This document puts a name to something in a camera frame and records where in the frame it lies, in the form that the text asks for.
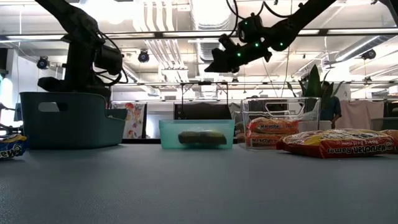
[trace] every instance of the security camera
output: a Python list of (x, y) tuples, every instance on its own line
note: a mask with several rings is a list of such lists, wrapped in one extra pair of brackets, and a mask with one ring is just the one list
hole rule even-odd
[(138, 55), (138, 61), (141, 63), (146, 63), (149, 61), (148, 50), (141, 50), (141, 53)]
[(44, 69), (49, 69), (49, 65), (50, 65), (49, 58), (47, 56), (40, 56), (40, 59), (39, 61), (37, 61), (36, 66), (37, 68), (44, 70)]
[(369, 50), (369, 51), (367, 51), (367, 52), (365, 52), (365, 53), (363, 53), (362, 55), (361, 55), (361, 58), (363, 59), (363, 60), (366, 60), (366, 59), (374, 59), (376, 57), (376, 52), (372, 49), (372, 50)]

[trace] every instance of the clear plastic bin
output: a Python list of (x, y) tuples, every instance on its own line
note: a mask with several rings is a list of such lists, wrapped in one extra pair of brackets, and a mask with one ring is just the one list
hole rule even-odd
[(234, 120), (162, 120), (164, 149), (232, 149)]
[(244, 147), (275, 149), (281, 137), (319, 130), (320, 105), (320, 98), (243, 100)]

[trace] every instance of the ceiling light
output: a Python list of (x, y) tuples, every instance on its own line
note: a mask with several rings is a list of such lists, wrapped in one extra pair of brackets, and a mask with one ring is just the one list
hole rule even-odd
[(350, 34), (396, 34), (398, 28), (373, 28), (373, 29), (330, 29), (328, 34), (350, 35)]
[(300, 30), (300, 32), (298, 34), (299, 35), (315, 35), (318, 33), (319, 33), (318, 29), (308, 29), (308, 30)]
[(218, 39), (196, 39), (188, 40), (188, 44), (218, 44)]
[(23, 40), (60, 40), (63, 35), (9, 35), (6, 36), (9, 40), (23, 39)]
[(35, 1), (0, 1), (0, 6), (37, 5)]
[(127, 17), (127, 8), (113, 0), (86, 0), (81, 9), (96, 20), (107, 20), (110, 24), (120, 24)]
[(192, 38), (192, 37), (208, 37), (211, 38), (212, 36), (219, 37), (223, 35), (225, 31), (223, 30), (214, 30), (214, 31), (186, 31), (186, 32), (164, 32), (163, 36), (164, 37), (186, 37), (186, 38)]

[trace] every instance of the fluorescent light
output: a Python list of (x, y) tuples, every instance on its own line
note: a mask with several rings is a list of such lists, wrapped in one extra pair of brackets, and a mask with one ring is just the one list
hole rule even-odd
[(396, 34), (398, 32), (398, 28), (372, 28), (372, 29), (330, 29), (328, 34), (336, 35), (336, 34), (375, 34), (379, 33), (383, 34)]
[(214, 31), (186, 31), (186, 32), (164, 32), (164, 37), (208, 37), (221, 36), (227, 33), (228, 30), (214, 30)]
[(55, 35), (45, 35), (45, 34), (37, 34), (37, 35), (9, 35), (6, 36), (9, 40), (20, 40), (20, 41), (54, 41), (61, 40), (63, 35), (55, 34)]
[(106, 34), (110, 39), (113, 40), (128, 40), (130, 38), (138, 39), (138, 38), (154, 38), (155, 34), (153, 32), (135, 32), (135, 33), (115, 33), (115, 34)]
[(217, 44), (218, 39), (196, 39), (188, 40), (188, 44)]
[(37, 5), (35, 1), (27, 0), (13, 0), (13, 1), (0, 1), (0, 6), (16, 6), (16, 5)]
[(315, 35), (318, 33), (319, 33), (318, 29), (307, 29), (307, 30), (301, 30), (298, 34), (299, 35)]

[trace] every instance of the maruchan ramen package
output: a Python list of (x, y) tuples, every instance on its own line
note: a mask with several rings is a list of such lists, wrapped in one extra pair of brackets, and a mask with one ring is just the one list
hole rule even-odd
[(282, 137), (289, 134), (274, 134), (274, 133), (255, 133), (248, 131), (246, 137), (246, 146), (255, 148), (270, 148), (275, 146)]
[(248, 124), (256, 133), (298, 133), (299, 122), (287, 119), (256, 118)]
[(27, 147), (27, 138), (20, 134), (4, 138), (0, 141), (0, 161), (23, 155)]
[(388, 134), (363, 129), (307, 131), (282, 137), (277, 149), (318, 158), (347, 158), (392, 153), (398, 140)]
[(281, 137), (298, 133), (299, 122), (277, 118), (253, 119), (246, 129), (246, 147), (275, 149)]
[(384, 134), (388, 134), (391, 137), (393, 137), (396, 141), (398, 141), (398, 130), (384, 130), (381, 131)]

